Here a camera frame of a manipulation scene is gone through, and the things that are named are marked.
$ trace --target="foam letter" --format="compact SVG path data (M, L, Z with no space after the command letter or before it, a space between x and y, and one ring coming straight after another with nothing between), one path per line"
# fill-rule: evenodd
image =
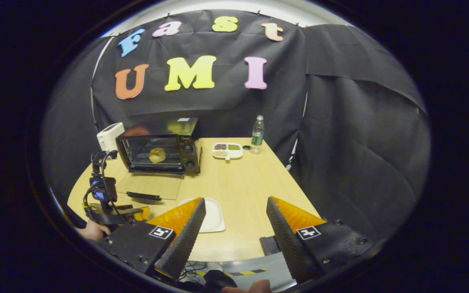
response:
M267 84L264 82L264 64L267 60L260 57L246 57L244 60L249 65L249 77L247 82L244 83L248 89L259 89L263 90L267 88Z
M188 63L182 57L168 60L169 78L168 84L164 87L166 91L176 91L180 89L178 78L182 85L187 89L191 82L197 77L197 81L193 83L195 89L211 89L214 87L211 75L213 71L213 62L216 61L214 56L200 56L193 67L189 68Z
M283 28L279 28L277 24L273 22L269 22L268 24L262 24L262 26L265 27L265 35L269 38L272 39L272 41L283 41L283 37L280 37L278 35L279 31L283 32Z
M121 42L119 42L119 45L123 48L123 53L121 54L121 57L124 57L128 55L129 52L135 50L135 48L138 46L138 41L140 41L140 34L144 32L144 29L141 28L140 30L132 33L125 39L123 39Z
M179 32L178 28L182 22L168 22L159 26L158 30L153 32L153 37L162 37L163 35L174 35Z
M136 72L135 86L133 89L126 88L126 80L128 78L128 73L131 72L130 69L124 69L115 74L115 94L117 98L125 100L127 98L135 98L144 87L144 73L147 69L147 64L137 65L134 68Z
M238 26L236 25L238 18L234 16L220 16L215 19L215 24L213 25L214 31L236 31Z

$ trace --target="plastic water bottle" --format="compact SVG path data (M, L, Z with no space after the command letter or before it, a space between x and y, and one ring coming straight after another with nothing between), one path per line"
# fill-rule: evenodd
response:
M251 154L259 154L264 140L264 117L258 115L253 126L253 138L251 139Z

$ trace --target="yellow letter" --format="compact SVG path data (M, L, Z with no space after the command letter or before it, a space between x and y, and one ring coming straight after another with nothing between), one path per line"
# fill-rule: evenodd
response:
M126 88L126 79L128 78L128 73L130 73L131 70L124 69L115 74L115 94L117 95L117 98L122 100L135 98L140 91L142 91L142 88L144 87L144 72L147 67L147 64L141 64L134 68L134 71L136 72L135 86L130 90Z
M182 85L187 89L191 85L195 76L197 81L194 82L195 89L211 89L215 83L211 78L213 71L213 62L216 61L214 56L200 56L193 67L189 68L188 63L182 57L177 57L168 60L169 64L169 78L168 84L164 87L166 91L176 91L180 89L178 78Z
M213 25L214 31L236 31L238 26L236 25L238 18L234 16L220 16L215 19L215 24Z
M262 24L265 27L265 35L272 39L272 41L283 41L283 37L278 35L279 31L283 31L283 28L279 28L277 24L269 22L268 24Z

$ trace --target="bottle label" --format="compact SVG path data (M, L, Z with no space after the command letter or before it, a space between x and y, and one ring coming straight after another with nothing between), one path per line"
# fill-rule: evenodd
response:
M251 139L251 144L253 144L253 145L262 145L263 140L264 140L264 137L262 137L262 136L260 136L260 137L253 136L253 138Z

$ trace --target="white divided tray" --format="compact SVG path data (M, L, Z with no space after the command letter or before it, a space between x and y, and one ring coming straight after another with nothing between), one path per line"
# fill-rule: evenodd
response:
M186 199L178 205L181 206L182 204L192 200L194 199ZM224 231L226 229L226 223L224 222L224 216L222 215L220 204L214 199L204 198L204 200L206 212L199 233Z
M238 147L238 150L229 150L229 146ZM229 161L231 158L240 158L243 155L242 146L239 143L233 142L219 142L213 145L212 154L215 158L225 158Z

